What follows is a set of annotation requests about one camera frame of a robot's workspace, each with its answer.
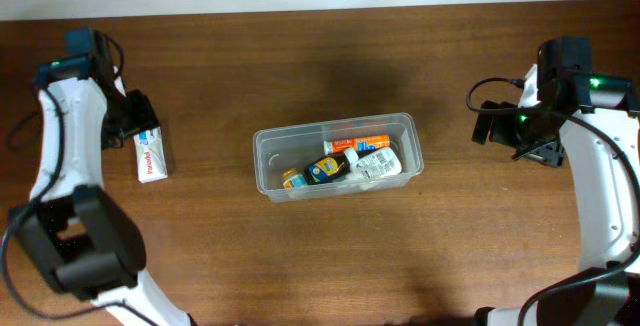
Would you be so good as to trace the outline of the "white spray bottle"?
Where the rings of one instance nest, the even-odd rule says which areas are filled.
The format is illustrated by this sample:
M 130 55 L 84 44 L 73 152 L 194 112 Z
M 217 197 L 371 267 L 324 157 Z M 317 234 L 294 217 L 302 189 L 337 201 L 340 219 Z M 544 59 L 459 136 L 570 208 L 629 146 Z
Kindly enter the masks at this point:
M 402 165 L 396 153 L 385 147 L 373 150 L 350 165 L 346 179 L 349 181 L 377 180 L 395 176 L 402 172 Z

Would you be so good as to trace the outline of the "white Panadol box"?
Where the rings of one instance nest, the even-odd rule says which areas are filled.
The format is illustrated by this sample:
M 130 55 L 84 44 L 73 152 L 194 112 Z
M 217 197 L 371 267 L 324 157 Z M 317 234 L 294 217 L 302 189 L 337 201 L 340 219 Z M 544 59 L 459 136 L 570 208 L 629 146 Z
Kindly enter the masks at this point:
M 136 157 L 138 180 L 149 183 L 166 179 L 168 170 L 164 155 L 161 128 L 156 127 L 143 131 L 133 137 Z

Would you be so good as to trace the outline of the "orange tablet tube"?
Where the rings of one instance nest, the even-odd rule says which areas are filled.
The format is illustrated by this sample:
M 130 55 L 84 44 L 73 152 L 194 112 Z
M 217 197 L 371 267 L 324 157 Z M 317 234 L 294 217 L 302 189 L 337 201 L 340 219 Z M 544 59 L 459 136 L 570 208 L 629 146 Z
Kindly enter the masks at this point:
M 331 155 L 344 152 L 349 148 L 353 148 L 356 152 L 365 152 L 389 147 L 390 145 L 390 137 L 386 134 L 383 134 L 352 139 L 324 141 L 323 150 L 326 155 Z

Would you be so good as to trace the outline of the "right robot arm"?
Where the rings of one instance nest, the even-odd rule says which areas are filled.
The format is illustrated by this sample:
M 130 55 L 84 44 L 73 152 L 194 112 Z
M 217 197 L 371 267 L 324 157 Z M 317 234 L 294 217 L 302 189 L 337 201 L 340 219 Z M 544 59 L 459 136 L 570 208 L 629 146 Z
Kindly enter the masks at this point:
M 516 104 L 485 101 L 472 140 L 513 160 L 570 164 L 578 207 L 577 274 L 518 308 L 484 307 L 477 325 L 636 325 L 639 322 L 639 97 L 633 81 L 598 73 L 588 39 L 542 43 Z

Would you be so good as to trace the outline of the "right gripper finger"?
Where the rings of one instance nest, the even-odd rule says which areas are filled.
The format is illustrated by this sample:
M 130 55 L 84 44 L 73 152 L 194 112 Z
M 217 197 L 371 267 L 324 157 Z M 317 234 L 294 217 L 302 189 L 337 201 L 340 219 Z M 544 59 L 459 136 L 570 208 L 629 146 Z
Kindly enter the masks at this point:
M 479 113 L 477 115 L 471 140 L 477 144 L 484 145 L 489 140 L 492 124 L 492 115 Z
M 565 159 L 565 151 L 558 140 L 541 141 L 523 149 L 517 149 L 512 160 L 521 159 L 534 161 L 543 166 L 561 167 Z

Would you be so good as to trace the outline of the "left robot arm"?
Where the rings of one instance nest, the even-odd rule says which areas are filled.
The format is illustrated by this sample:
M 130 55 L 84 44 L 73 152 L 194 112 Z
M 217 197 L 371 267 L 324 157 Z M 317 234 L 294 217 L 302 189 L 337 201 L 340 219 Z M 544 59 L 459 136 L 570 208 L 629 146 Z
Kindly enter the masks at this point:
M 166 178 L 160 123 L 146 95 L 122 79 L 121 48 L 91 29 L 65 35 L 66 57 L 38 67 L 32 83 L 41 106 L 41 160 L 28 202 L 12 209 L 1 248 L 12 238 L 49 288 L 106 310 L 123 325 L 191 325 L 146 268 L 135 223 L 105 192 L 105 149 L 133 138 L 139 177 Z

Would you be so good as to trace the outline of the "dark bottle white cap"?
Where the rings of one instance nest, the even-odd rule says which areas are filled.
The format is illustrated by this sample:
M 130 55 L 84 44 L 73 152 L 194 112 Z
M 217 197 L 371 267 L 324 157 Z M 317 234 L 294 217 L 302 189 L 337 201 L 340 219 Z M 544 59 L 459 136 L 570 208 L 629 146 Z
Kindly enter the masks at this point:
M 349 148 L 344 152 L 319 158 L 307 165 L 302 174 L 309 185 L 327 184 L 349 173 L 351 165 L 358 160 L 357 152 Z

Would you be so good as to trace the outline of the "small jar gold lid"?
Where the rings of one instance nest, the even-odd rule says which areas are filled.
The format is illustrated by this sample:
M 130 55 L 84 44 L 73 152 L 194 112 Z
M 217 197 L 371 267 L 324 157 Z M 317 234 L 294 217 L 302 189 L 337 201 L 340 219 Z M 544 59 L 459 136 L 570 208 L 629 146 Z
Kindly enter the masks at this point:
M 304 175 L 296 168 L 289 169 L 282 174 L 282 184 L 285 189 L 295 189 L 308 185 Z

